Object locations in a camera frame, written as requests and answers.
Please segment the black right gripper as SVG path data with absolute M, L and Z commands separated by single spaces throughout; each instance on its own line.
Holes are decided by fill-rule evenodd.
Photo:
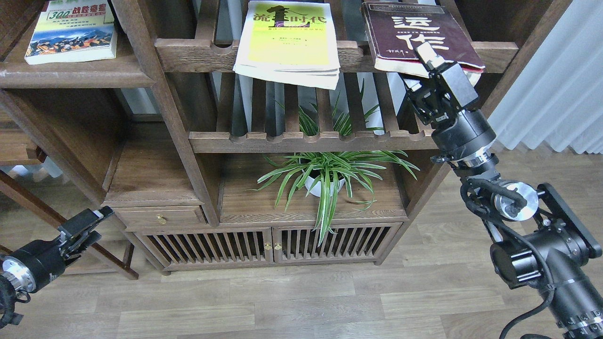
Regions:
M 428 43 L 414 49 L 428 71 L 427 80 L 403 77 L 413 112 L 434 131 L 433 141 L 440 154 L 433 163 L 450 165 L 497 165 L 489 148 L 496 134 L 479 109 L 470 106 L 478 94 L 457 62 L 446 61 Z

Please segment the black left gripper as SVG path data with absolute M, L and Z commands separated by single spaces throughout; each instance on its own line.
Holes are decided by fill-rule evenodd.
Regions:
M 59 238 L 34 240 L 6 256 L 1 276 L 15 291 L 38 292 L 62 275 L 69 263 L 101 239 L 95 227 L 114 214 L 109 206 L 83 210 L 59 226 Z M 63 256 L 59 249 L 63 244 Z

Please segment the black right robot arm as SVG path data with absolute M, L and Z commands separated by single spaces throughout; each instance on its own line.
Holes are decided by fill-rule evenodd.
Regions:
M 482 219 L 492 245 L 495 272 L 509 288 L 535 288 L 543 302 L 511 320 L 500 333 L 548 308 L 565 339 L 600 339 L 602 296 L 582 271 L 602 255 L 601 245 L 549 184 L 532 187 L 501 178 L 489 151 L 495 131 L 480 110 L 478 95 L 457 62 L 447 61 L 428 43 L 414 49 L 428 79 L 406 85 L 418 118 L 434 128 L 440 150 L 434 163 L 448 163 L 461 180 L 466 208 Z

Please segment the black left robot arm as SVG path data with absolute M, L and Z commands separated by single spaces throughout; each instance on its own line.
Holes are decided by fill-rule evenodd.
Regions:
M 109 206 L 83 210 L 58 227 L 52 241 L 34 240 L 3 256 L 0 277 L 1 326 L 18 325 L 22 314 L 15 313 L 17 302 L 30 302 L 36 293 L 62 275 L 81 253 L 101 239 L 97 224 L 113 215 Z

